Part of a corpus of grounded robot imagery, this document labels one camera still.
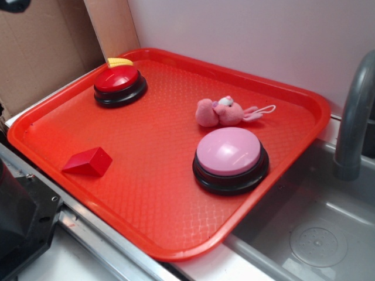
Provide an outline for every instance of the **red button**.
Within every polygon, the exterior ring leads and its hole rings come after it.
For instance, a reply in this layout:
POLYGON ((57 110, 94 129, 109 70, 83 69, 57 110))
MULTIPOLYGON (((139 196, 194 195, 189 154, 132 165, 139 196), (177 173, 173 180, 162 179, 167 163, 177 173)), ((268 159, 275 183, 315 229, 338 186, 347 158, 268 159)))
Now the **red button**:
POLYGON ((96 77, 95 87, 101 92, 120 91, 132 85, 138 75, 134 66, 108 68, 96 77))

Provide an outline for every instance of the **faucet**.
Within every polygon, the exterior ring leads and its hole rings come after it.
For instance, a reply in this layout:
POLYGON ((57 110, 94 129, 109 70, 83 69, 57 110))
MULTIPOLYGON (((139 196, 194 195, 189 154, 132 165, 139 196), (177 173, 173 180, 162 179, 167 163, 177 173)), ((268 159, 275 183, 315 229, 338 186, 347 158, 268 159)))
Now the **faucet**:
POLYGON ((341 180, 359 176, 361 155, 375 157, 375 50, 360 62, 345 102, 333 174, 341 180))

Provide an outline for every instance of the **yellow piece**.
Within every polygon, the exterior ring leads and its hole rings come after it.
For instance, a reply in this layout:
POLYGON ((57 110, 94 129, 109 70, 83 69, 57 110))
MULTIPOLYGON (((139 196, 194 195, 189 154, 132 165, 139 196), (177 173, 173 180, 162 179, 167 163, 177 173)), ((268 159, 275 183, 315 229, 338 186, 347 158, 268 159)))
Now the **yellow piece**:
POLYGON ((133 62, 128 59, 121 59, 119 57, 109 57, 108 58, 108 67, 112 68, 115 66, 132 66, 133 62))

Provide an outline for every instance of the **white wall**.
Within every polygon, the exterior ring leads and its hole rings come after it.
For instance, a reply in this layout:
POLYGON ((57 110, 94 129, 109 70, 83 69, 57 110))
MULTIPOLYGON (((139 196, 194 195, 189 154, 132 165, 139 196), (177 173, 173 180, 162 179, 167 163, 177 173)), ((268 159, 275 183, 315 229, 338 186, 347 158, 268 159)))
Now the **white wall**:
POLYGON ((375 49, 374 0, 128 0, 141 47, 157 47, 325 96, 340 114, 375 49))

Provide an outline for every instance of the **black machine part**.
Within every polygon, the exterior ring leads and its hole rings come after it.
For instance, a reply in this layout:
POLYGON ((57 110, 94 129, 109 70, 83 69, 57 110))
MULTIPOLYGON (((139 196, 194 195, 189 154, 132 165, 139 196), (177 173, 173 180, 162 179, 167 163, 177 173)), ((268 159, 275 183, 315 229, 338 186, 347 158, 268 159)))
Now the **black machine part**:
POLYGON ((14 178, 3 162, 0 181, 0 280, 10 280, 46 252, 63 204, 33 175, 14 178))
POLYGON ((0 10, 10 13, 22 13, 30 5, 31 0, 0 0, 0 10))

